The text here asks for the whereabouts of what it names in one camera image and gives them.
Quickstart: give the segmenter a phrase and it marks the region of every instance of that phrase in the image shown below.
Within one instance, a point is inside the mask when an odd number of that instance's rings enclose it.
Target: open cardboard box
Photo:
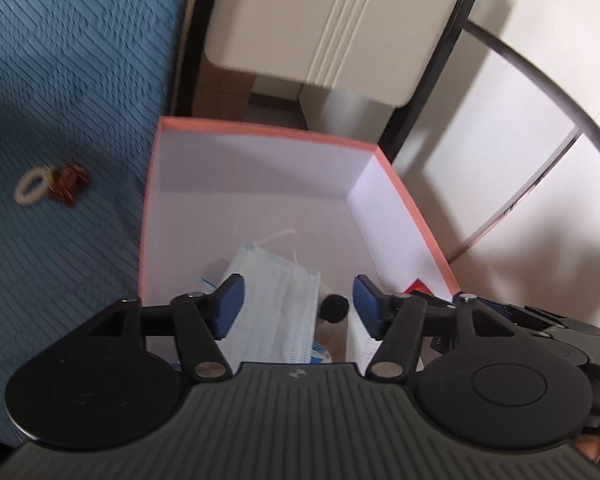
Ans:
[[[280,233],[292,235],[276,240]],[[358,274],[387,293],[402,292],[417,278],[441,298],[459,290],[376,145],[256,124],[162,118],[142,223],[142,302],[168,304],[204,290],[215,262],[230,262],[242,243],[271,238],[266,250],[289,259],[295,254],[349,299]],[[148,347],[167,359],[174,352],[155,341]]]

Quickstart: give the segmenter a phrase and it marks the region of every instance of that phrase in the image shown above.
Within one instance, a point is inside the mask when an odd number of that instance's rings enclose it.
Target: blue bedspread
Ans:
[[[0,441],[13,371],[132,296],[144,182],[185,0],[0,0]],[[28,169],[77,160],[75,208],[13,201]]]

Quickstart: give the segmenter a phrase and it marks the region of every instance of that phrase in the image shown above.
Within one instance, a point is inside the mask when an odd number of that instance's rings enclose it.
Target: curved metal bar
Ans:
[[[481,43],[488,46],[494,52],[520,70],[532,83],[534,83],[545,95],[547,95],[571,120],[576,124],[596,149],[600,152],[600,127],[596,124],[589,114],[574,101],[570,95],[560,88],[547,74],[542,72],[537,66],[528,59],[521,56],[513,50],[508,44],[496,38],[490,32],[476,25],[471,20],[467,20],[464,30],[471,34]]]

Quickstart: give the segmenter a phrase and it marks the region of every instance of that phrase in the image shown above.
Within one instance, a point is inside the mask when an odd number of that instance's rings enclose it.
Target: face mask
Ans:
[[[223,279],[234,272],[244,277],[244,304],[218,341],[232,370],[241,362],[310,362],[320,273],[255,244],[240,247]]]

